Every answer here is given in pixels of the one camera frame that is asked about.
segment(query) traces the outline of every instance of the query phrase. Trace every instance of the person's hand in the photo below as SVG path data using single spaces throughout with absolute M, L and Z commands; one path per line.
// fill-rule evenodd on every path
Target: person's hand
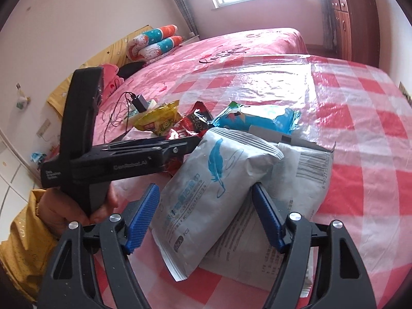
M 99 223 L 111 215 L 116 207 L 117 197 L 111 185 L 106 201 L 90 218 L 68 195 L 57 188 L 50 188 L 40 199 L 38 216 L 53 234 L 61 236 L 70 222 L 77 221 L 83 226 Z

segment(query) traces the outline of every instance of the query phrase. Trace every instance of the white plastic bag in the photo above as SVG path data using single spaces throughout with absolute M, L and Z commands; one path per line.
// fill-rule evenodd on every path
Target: white plastic bag
M 210 129 L 169 181 L 152 220 L 152 235 L 176 281 L 185 280 L 223 234 L 250 187 L 283 158 L 251 134 Z
M 261 182 L 273 201 L 282 201 L 289 211 L 311 219 L 325 200 L 332 174 L 333 152 L 277 144 L 282 161 Z M 269 291 L 278 275 L 283 255 L 271 247 L 251 196 L 205 255 L 200 267 L 230 279 Z M 313 252 L 301 292 L 307 297 L 312 286 Z

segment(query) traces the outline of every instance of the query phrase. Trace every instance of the snack bag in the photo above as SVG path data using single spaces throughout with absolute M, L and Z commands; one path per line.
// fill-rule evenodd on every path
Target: snack bag
M 223 234 L 250 187 L 283 154 L 251 134 L 211 128 L 167 183 L 152 235 L 176 281 L 185 280 Z
M 202 137 L 209 129 L 211 121 L 212 115 L 209 110 L 203 102 L 197 101 L 192 110 L 169 130 L 166 139 L 178 139 L 199 134 L 199 137 Z
M 157 105 L 157 102 L 153 99 L 150 100 L 148 103 L 149 103 L 148 110 L 146 110 L 142 113 L 138 112 L 137 109 L 133 105 L 130 105 L 130 110 L 127 113 L 127 115 L 125 116 L 125 118 L 123 118 L 122 123 L 126 124 L 128 122 L 128 124 L 130 124 L 131 126 L 134 125 L 139 118 L 141 118 L 144 115 L 148 114 Z
M 232 101 L 212 123 L 219 128 L 240 131 L 249 131 L 252 125 L 260 126 L 290 135 L 296 129 L 299 118 L 299 110 L 285 106 L 249 106 Z
M 202 136 L 209 129 L 212 115 L 203 102 L 197 101 L 192 110 L 182 118 L 173 128 L 169 130 L 166 139 L 179 139 L 189 136 Z M 183 164 L 183 157 L 170 159 L 166 166 L 166 172 L 175 175 Z
M 140 117 L 134 127 L 140 131 L 151 131 L 158 136 L 164 136 L 176 122 L 182 119 L 178 113 L 179 100 L 160 105 Z

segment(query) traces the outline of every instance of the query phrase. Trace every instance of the yellow jacket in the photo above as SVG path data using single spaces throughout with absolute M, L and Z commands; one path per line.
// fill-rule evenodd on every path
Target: yellow jacket
M 36 215 L 44 190 L 33 190 L 27 206 L 16 216 L 8 240 L 0 245 L 0 262 L 14 284 L 34 302 L 57 240 Z

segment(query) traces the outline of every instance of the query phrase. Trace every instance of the pink toy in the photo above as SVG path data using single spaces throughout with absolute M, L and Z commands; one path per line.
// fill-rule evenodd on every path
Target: pink toy
M 121 84 L 123 84 L 124 79 L 118 77 L 117 72 L 119 68 L 113 64 L 102 64 L 99 65 L 103 67 L 103 93 L 102 93 L 102 104 L 118 89 Z

